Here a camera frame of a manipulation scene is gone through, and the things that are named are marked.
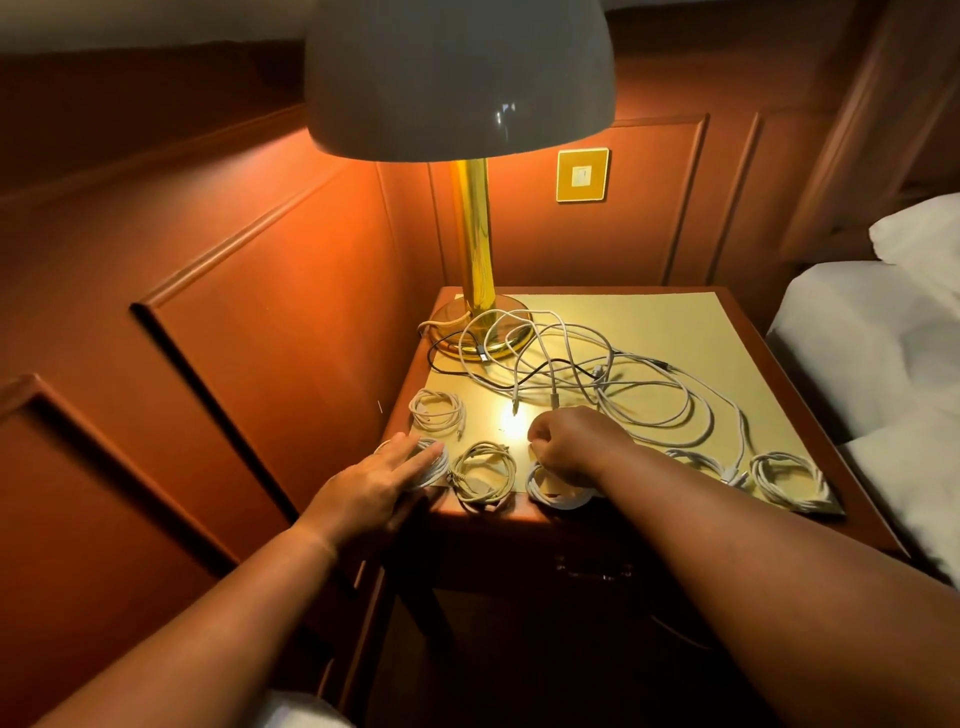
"white bedsheet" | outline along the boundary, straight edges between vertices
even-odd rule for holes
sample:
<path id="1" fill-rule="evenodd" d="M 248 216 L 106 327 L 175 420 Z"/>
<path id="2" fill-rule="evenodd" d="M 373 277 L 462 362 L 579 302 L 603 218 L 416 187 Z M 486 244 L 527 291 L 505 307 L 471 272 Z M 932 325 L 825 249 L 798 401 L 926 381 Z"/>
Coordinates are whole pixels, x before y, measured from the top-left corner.
<path id="1" fill-rule="evenodd" d="M 787 289 L 767 339 L 800 365 L 854 438 L 960 383 L 960 319 L 886 263 L 806 271 Z"/>
<path id="2" fill-rule="evenodd" d="M 847 425 L 843 454 L 960 585 L 960 318 L 895 266 L 827 263 L 790 284 L 767 339 Z"/>
<path id="3" fill-rule="evenodd" d="M 840 451 L 926 555 L 960 585 L 960 387 L 952 394 Z"/>

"drawer handle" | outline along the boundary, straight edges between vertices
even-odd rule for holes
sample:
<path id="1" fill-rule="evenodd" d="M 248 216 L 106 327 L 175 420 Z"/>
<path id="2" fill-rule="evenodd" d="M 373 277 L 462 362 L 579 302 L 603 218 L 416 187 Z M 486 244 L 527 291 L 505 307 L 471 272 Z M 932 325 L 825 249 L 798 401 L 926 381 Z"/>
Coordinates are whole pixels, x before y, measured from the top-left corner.
<path id="1" fill-rule="evenodd" d="M 565 556 L 555 557 L 555 568 L 557 573 L 566 574 L 571 579 L 581 579 L 583 581 L 600 581 L 611 583 L 615 581 L 626 581 L 634 576 L 634 565 L 624 564 L 619 573 L 603 573 L 600 571 L 574 571 L 566 564 Z"/>

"bed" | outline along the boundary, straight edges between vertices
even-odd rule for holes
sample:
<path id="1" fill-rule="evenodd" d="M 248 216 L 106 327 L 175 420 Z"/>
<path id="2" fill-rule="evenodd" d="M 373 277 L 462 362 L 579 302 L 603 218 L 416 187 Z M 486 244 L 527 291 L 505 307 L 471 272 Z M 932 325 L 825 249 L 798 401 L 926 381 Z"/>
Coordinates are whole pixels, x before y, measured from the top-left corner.
<path id="1" fill-rule="evenodd" d="M 871 238 L 879 261 L 794 279 L 767 340 L 843 426 L 841 452 L 888 515 L 960 585 L 960 194 Z"/>

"lampshade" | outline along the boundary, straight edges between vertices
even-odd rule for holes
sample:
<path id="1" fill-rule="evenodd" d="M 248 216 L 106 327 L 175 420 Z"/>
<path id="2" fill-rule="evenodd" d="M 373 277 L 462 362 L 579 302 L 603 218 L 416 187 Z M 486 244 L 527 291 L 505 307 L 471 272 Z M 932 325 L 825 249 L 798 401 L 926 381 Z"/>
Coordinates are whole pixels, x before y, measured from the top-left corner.
<path id="1" fill-rule="evenodd" d="M 379 161 L 563 144 L 616 100 L 597 0 L 318 0 L 305 78 L 317 145 Z"/>

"orange wall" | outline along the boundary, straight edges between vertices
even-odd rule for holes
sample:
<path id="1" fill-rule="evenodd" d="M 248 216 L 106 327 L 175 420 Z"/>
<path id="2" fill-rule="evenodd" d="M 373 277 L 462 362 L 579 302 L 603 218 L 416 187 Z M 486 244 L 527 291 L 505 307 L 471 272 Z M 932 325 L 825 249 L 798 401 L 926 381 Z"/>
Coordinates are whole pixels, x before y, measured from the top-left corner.
<path id="1" fill-rule="evenodd" d="M 382 193 L 421 170 L 319 153 L 245 52 L 94 56 L 0 64 L 10 726 L 208 588 L 204 543 L 245 558 L 375 448 L 442 284 L 435 226 Z M 24 375 L 54 402 L 8 383 Z M 359 594 L 324 592 L 299 672 L 332 656 L 334 702 L 378 576 L 342 568 Z"/>
<path id="2" fill-rule="evenodd" d="M 797 273 L 780 237 L 879 10 L 734 0 L 612 13 L 616 121 L 563 146 L 612 150 L 607 200 L 556 203 L 557 149 L 491 159 L 496 280 L 727 285 L 766 329 Z M 420 217 L 436 215 L 458 283 L 446 165 L 430 174 L 435 205 Z"/>

